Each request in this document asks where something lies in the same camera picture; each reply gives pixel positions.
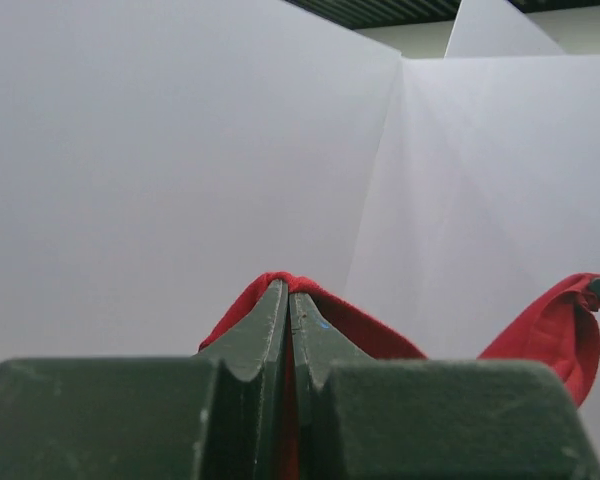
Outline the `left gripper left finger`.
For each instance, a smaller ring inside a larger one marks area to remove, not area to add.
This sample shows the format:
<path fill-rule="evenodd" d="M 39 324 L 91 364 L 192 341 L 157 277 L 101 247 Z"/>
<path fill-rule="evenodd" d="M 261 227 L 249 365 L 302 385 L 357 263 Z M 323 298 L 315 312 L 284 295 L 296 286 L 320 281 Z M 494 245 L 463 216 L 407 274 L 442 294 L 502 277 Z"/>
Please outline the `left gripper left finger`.
<path fill-rule="evenodd" d="M 191 357 L 0 363 L 0 479 L 271 479 L 287 285 Z"/>

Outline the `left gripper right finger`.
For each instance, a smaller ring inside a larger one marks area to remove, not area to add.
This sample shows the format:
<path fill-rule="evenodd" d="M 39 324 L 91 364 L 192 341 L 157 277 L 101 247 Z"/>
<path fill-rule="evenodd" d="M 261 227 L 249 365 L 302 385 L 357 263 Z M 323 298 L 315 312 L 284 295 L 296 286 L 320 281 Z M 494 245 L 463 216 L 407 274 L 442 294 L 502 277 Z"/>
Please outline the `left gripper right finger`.
<path fill-rule="evenodd" d="M 530 361 L 376 360 L 289 299 L 303 479 L 600 479 L 558 377 Z"/>

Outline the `red t-shirt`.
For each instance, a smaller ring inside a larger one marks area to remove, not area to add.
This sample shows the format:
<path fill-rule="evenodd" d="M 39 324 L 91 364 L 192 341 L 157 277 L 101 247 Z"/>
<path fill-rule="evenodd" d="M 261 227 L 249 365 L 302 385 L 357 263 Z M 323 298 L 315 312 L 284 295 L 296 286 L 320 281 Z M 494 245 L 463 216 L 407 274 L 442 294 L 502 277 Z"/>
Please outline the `red t-shirt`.
<path fill-rule="evenodd" d="M 275 280 L 291 293 L 306 293 L 334 327 L 378 359 L 424 359 L 409 339 L 373 316 L 325 290 L 315 281 L 288 272 L 266 272 L 253 280 L 229 307 L 199 348 L 205 349 L 245 317 Z M 600 294 L 591 284 L 600 274 L 576 273 L 534 300 L 479 355 L 481 359 L 523 359 L 546 364 L 561 378 L 574 402 L 582 404 L 597 376 L 600 329 L 595 313 Z"/>

